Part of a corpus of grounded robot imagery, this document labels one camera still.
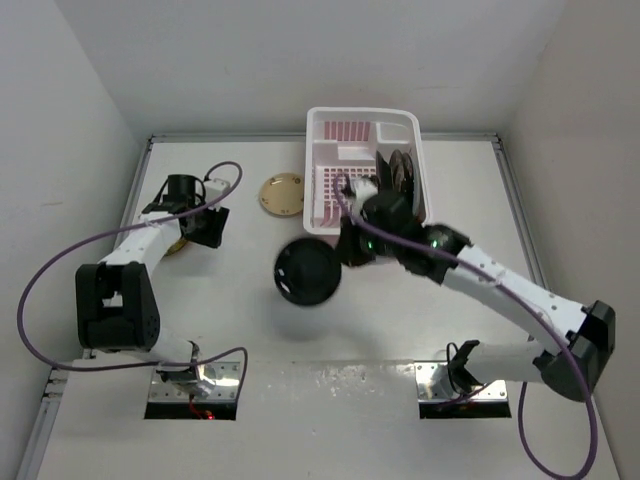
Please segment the cream plate dark patterned rim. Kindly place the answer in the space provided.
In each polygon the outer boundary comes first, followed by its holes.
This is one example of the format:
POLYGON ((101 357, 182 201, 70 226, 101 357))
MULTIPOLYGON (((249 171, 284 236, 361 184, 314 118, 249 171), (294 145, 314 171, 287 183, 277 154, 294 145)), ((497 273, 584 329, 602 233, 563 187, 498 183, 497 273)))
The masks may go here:
POLYGON ((401 155, 400 166, 398 167, 398 182, 400 191, 406 195, 414 190, 414 169, 413 161, 408 153, 401 155))

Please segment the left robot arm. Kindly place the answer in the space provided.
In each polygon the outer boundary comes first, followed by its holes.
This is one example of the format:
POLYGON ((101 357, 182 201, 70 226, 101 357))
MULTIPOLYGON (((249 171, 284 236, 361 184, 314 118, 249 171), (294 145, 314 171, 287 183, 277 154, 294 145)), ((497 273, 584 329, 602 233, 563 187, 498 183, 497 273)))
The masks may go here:
POLYGON ((154 362, 163 382, 191 397, 205 398, 213 392, 215 371, 199 364, 197 344, 162 326, 151 276, 181 241, 211 249, 221 245, 229 211, 208 203, 230 189, 230 182, 218 178, 168 176, 141 211, 141 228, 99 263, 78 268, 76 311, 82 347, 154 362))

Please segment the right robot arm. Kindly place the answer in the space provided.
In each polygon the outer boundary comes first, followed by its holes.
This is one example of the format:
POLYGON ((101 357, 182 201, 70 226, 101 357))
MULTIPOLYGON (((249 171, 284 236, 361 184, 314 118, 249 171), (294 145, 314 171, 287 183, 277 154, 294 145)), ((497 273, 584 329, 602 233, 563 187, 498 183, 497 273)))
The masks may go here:
POLYGON ((468 340, 447 360, 453 390, 471 395, 495 380, 541 383, 585 402, 615 346, 614 309, 552 293, 491 258, 446 224, 424 224, 405 198, 358 179, 335 190, 343 209, 336 250, 343 264, 397 261, 416 276, 472 298, 528 335, 519 344, 468 340))

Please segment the beige floral small plate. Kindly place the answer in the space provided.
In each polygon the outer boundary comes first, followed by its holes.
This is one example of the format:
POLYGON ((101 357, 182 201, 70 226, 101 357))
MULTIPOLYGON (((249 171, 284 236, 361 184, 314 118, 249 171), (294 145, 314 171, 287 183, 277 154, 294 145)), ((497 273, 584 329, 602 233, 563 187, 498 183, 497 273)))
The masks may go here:
POLYGON ((304 179, 294 173, 276 174, 263 183, 258 200, 262 208, 271 215, 298 215, 304 208, 304 179))

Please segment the black glossy plate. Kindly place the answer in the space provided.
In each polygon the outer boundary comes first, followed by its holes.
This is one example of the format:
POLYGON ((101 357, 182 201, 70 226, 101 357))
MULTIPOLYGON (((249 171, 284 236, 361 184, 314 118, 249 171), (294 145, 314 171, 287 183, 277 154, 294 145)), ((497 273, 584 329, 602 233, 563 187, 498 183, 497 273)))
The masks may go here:
POLYGON ((376 177, 380 191, 393 189, 391 167, 379 151, 376 152, 376 177))
POLYGON ((334 249, 313 237, 286 244, 276 257, 273 273, 281 296, 303 307, 325 303, 341 282, 341 264, 334 249))

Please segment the yellow patterned small plate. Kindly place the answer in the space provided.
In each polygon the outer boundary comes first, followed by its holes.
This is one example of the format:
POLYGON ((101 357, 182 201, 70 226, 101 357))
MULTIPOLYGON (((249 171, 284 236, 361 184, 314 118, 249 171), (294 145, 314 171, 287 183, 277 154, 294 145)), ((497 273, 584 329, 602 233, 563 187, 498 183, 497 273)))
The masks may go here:
POLYGON ((178 241, 176 241, 173 245, 171 245, 166 253, 165 256, 171 256, 174 255, 176 253, 178 253, 180 250, 182 250, 186 245, 188 244, 188 241, 186 239, 179 239, 178 241))

